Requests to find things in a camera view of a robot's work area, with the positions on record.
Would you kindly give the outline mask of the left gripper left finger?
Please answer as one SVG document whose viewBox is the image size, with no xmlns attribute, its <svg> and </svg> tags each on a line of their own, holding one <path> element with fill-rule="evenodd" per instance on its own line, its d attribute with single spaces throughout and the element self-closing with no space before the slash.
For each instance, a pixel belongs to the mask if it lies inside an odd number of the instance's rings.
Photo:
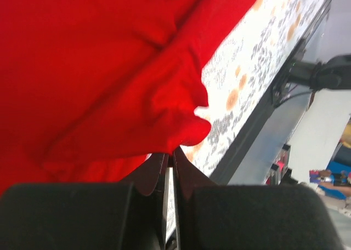
<svg viewBox="0 0 351 250">
<path fill-rule="evenodd" d="M 168 155 L 114 183 L 19 184 L 1 197 L 1 249 L 164 249 Z"/>
</svg>

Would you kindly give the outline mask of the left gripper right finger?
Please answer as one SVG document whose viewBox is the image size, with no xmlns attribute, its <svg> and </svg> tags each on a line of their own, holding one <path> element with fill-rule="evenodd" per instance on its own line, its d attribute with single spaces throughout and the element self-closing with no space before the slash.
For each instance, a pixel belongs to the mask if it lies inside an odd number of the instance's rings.
<svg viewBox="0 0 351 250">
<path fill-rule="evenodd" d="M 179 249 L 343 249 L 321 198 L 303 185 L 215 184 L 172 155 Z"/>
</svg>

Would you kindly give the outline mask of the red t-shirt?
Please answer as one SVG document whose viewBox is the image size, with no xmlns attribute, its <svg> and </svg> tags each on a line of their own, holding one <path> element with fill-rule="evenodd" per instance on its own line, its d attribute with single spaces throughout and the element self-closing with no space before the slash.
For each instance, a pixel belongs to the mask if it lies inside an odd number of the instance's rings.
<svg viewBox="0 0 351 250">
<path fill-rule="evenodd" d="M 257 1 L 1 0 L 1 190 L 203 141 L 202 68 Z"/>
</svg>

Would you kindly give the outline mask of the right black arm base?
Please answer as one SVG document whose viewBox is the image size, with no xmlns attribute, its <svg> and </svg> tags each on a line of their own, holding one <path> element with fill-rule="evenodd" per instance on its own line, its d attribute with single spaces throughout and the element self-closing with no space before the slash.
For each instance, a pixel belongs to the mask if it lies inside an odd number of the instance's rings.
<svg viewBox="0 0 351 250">
<path fill-rule="evenodd" d="M 284 99 L 282 90 L 288 83 L 305 86 L 309 90 Z M 350 90 L 349 54 L 337 55 L 325 63 L 298 60 L 289 63 L 283 69 L 282 80 L 273 89 L 273 105 L 278 108 L 290 99 L 322 89 Z"/>
</svg>

